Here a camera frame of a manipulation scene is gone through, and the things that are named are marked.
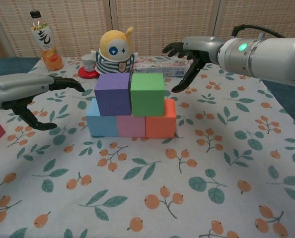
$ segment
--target black cable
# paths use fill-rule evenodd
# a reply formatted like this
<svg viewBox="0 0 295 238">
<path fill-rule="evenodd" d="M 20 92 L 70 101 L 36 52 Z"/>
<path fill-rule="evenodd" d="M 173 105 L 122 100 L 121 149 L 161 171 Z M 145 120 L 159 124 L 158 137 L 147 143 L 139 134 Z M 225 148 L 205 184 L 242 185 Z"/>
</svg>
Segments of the black cable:
<svg viewBox="0 0 295 238">
<path fill-rule="evenodd" d="M 257 25 L 239 25 L 239 26 L 235 26 L 232 30 L 232 33 L 231 33 L 231 36 L 233 37 L 236 37 L 238 35 L 238 32 L 239 31 L 242 31 L 246 28 L 252 28 L 252 29 L 257 29 L 257 30 L 261 30 L 261 31 L 264 31 L 264 32 L 267 32 L 275 37 L 278 37 L 278 38 L 285 38 L 285 36 L 281 35 L 280 33 L 276 32 L 276 31 L 273 31 L 267 27 L 264 27 L 264 26 L 257 26 Z"/>
</svg>

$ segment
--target red lid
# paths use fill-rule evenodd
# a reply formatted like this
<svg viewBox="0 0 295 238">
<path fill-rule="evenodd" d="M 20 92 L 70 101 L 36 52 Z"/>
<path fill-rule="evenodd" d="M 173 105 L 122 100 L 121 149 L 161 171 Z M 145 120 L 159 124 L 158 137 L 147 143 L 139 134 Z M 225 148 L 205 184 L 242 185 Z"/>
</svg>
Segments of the red lid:
<svg viewBox="0 0 295 238">
<path fill-rule="evenodd" d="M 78 75 L 80 78 L 91 79 L 99 77 L 100 74 L 97 71 L 87 72 L 84 70 L 84 67 L 81 67 L 78 70 Z"/>
</svg>

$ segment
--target orange cube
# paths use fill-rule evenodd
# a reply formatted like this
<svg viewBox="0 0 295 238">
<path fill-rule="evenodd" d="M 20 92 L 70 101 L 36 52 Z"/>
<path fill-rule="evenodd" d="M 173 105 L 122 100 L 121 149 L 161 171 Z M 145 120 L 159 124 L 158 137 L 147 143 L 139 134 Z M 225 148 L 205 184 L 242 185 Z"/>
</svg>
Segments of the orange cube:
<svg viewBox="0 0 295 238">
<path fill-rule="evenodd" d="M 173 138 L 176 127 L 176 110 L 173 99 L 164 100 L 164 116 L 146 117 L 147 138 Z"/>
</svg>

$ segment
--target juice bottle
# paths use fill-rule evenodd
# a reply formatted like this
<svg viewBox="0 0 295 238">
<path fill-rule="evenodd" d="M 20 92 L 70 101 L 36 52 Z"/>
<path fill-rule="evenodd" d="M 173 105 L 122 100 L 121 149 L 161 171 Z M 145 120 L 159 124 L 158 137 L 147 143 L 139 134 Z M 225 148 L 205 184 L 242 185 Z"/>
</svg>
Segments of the juice bottle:
<svg viewBox="0 0 295 238">
<path fill-rule="evenodd" d="M 31 11 L 30 15 L 33 18 L 31 31 L 42 51 L 46 68 L 51 71 L 61 69 L 64 66 L 63 60 L 56 48 L 52 29 L 47 22 L 42 21 L 39 11 Z"/>
</svg>

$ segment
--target bottle label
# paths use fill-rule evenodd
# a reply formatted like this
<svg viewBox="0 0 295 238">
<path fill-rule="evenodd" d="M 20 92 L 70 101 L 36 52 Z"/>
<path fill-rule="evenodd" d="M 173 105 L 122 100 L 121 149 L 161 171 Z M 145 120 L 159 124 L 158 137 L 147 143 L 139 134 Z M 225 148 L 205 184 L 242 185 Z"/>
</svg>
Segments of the bottle label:
<svg viewBox="0 0 295 238">
<path fill-rule="evenodd" d="M 53 33 L 48 24 L 32 27 L 31 31 L 35 41 L 43 51 L 51 50 L 53 48 Z"/>
</svg>

